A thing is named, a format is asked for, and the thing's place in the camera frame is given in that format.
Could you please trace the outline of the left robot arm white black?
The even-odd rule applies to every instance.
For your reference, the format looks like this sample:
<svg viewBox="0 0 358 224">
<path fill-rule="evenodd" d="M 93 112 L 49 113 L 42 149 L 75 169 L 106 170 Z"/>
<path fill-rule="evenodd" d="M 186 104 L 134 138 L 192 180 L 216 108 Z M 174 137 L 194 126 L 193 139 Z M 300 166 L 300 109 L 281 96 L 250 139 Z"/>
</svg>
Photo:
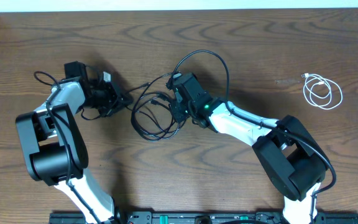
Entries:
<svg viewBox="0 0 358 224">
<path fill-rule="evenodd" d="M 88 168 L 88 151 L 74 116 L 86 105 L 87 88 L 79 80 L 52 85 L 37 109 L 16 118 L 29 175 L 62 191 L 82 211 L 86 223 L 127 223 L 127 215 Z"/>
</svg>

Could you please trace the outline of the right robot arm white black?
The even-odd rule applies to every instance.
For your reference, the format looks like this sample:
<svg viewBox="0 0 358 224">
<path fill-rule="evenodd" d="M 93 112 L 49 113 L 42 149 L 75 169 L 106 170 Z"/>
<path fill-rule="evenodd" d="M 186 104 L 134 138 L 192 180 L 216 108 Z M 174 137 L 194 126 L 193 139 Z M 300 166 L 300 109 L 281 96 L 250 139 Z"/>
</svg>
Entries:
<svg viewBox="0 0 358 224">
<path fill-rule="evenodd" d="M 331 163 L 302 123 L 293 116 L 272 119 L 244 111 L 209 93 L 175 93 L 175 119 L 191 118 L 202 128 L 251 146 L 265 173 L 284 196 L 289 223 L 314 223 L 316 196 Z"/>
</svg>

